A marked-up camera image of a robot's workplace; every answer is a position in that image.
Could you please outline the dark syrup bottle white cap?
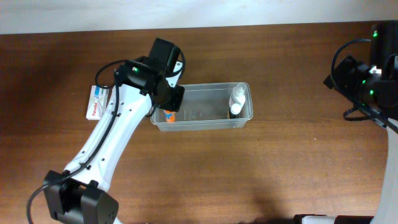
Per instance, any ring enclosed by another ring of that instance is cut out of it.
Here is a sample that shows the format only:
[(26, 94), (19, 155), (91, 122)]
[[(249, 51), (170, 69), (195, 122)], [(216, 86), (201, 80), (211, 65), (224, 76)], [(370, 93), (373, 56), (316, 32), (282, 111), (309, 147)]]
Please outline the dark syrup bottle white cap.
[(228, 119), (239, 118), (242, 108), (243, 108), (242, 105), (240, 105), (239, 103), (232, 104), (228, 110)]

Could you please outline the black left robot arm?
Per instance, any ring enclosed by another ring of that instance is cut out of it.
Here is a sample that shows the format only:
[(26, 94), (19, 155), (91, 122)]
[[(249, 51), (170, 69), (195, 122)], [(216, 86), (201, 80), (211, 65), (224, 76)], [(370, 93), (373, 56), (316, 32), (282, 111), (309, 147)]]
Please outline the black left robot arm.
[(156, 109), (178, 112), (185, 92), (178, 84), (186, 60), (174, 43), (155, 39), (147, 56), (117, 60), (103, 117), (63, 172), (49, 171), (28, 199), (43, 192), (52, 219), (61, 223), (119, 223), (119, 203), (108, 193), (114, 170), (138, 124)]

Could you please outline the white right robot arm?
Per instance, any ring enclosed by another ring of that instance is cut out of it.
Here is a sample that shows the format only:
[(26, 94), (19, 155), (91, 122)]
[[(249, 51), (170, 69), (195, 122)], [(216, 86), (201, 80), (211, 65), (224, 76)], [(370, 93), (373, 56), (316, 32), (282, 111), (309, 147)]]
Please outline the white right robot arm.
[(387, 162), (377, 212), (374, 216), (299, 214), (294, 223), (397, 223), (397, 21), (371, 27), (368, 63), (350, 55), (337, 61), (345, 48), (360, 42), (351, 40), (335, 52), (323, 83), (352, 102), (344, 120), (372, 121), (387, 131)]

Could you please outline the white squeeze bottle clear cap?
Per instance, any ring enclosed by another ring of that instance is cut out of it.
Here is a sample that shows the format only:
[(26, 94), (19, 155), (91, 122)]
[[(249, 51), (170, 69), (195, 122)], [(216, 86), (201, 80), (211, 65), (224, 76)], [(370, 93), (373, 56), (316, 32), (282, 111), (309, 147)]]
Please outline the white squeeze bottle clear cap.
[(238, 83), (231, 92), (231, 96), (229, 98), (229, 105), (238, 104), (240, 107), (243, 107), (246, 102), (246, 90), (247, 86), (245, 83)]

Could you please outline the orange effervescent tablet tube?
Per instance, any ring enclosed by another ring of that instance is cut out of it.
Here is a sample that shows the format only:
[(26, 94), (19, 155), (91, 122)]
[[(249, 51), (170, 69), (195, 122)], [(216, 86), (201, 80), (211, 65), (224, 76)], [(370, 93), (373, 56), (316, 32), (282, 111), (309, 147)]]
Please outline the orange effervescent tablet tube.
[(165, 120), (166, 122), (173, 123), (175, 122), (175, 112), (164, 110)]

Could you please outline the clear plastic container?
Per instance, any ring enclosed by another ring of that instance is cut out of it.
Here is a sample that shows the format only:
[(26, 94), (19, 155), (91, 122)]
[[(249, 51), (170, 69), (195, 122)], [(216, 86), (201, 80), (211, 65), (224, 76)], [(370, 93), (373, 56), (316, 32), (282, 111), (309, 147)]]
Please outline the clear plastic container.
[[(246, 102), (239, 118), (228, 119), (229, 98), (238, 83), (247, 86)], [(185, 93), (180, 110), (175, 113), (175, 122), (166, 122), (162, 109), (157, 109), (150, 118), (161, 131), (242, 128), (254, 115), (251, 90), (246, 82), (202, 83), (183, 87)]]

